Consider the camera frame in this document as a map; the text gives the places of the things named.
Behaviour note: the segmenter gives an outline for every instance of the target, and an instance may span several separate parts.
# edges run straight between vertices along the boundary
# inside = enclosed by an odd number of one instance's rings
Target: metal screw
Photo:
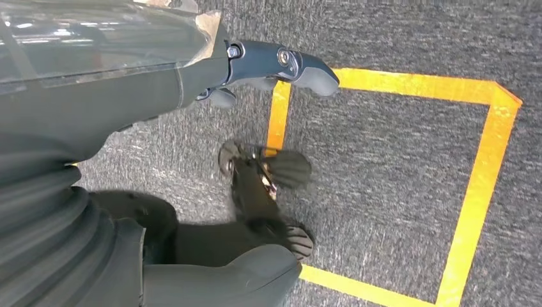
[[[237,58],[241,55],[241,49],[235,45],[229,46],[227,52],[230,59]]]
[[[286,67],[288,66],[288,63],[290,62],[290,53],[284,49],[279,50],[279,53],[277,54],[277,58],[279,59],[279,63]]]

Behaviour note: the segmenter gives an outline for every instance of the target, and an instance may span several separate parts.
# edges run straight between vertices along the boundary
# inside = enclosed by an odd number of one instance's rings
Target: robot
[[[238,218],[268,240],[218,267],[149,257],[149,229],[115,219],[73,186],[81,177],[73,164],[113,132],[204,99],[231,107],[231,86],[269,90],[277,81],[319,95],[339,86],[314,56],[231,41],[219,12],[0,1],[0,306],[280,304],[312,250],[274,200],[277,185],[307,181],[310,164],[298,153],[224,144],[219,164]]]

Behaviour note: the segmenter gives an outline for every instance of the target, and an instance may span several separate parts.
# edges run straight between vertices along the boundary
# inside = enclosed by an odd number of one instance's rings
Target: yellow tape
[[[467,282],[468,272],[476,252],[517,110],[522,101],[493,81],[378,72],[354,68],[341,68],[334,71],[341,81],[342,88],[488,104],[490,109],[436,304],[306,265],[301,278],[388,307],[428,307],[434,305],[458,307],[461,303],[463,289]],[[267,137],[268,147],[281,149],[283,146],[289,97],[289,84],[279,83],[273,95]]]
[[[303,265],[301,279],[388,307],[431,307],[433,304],[368,283]]]
[[[284,133],[286,132],[286,120],[288,119],[288,105],[290,103],[289,83],[278,82],[273,91],[269,127],[267,129],[267,147],[282,149]]]
[[[521,105],[521,100],[503,91],[500,86],[495,87],[495,99],[488,111],[442,275],[436,303],[439,307],[457,307],[461,304],[508,139]]]
[[[342,88],[470,102],[472,104],[488,104],[492,100],[495,88],[493,81],[437,75],[401,74],[354,68],[341,68],[334,71],[341,81]]]

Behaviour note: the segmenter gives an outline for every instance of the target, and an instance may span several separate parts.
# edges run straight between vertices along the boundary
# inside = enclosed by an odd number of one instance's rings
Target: gray carpet
[[[542,305],[542,10],[535,5],[372,5],[205,1],[237,38],[280,42],[333,67],[496,80],[523,100],[462,306]],[[271,95],[238,89],[231,111],[203,104],[111,136],[82,163],[83,186],[146,191],[183,221],[231,218],[220,144],[264,143]],[[434,301],[487,108],[341,90],[295,90],[286,147],[315,165],[306,190],[281,191],[314,233],[309,263]],[[286,306],[376,306],[301,281]]]

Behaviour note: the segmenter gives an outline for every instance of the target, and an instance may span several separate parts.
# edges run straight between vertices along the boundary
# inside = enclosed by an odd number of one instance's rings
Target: transparent plastic cover
[[[124,0],[3,0],[0,94],[191,65],[212,55],[220,21]]]

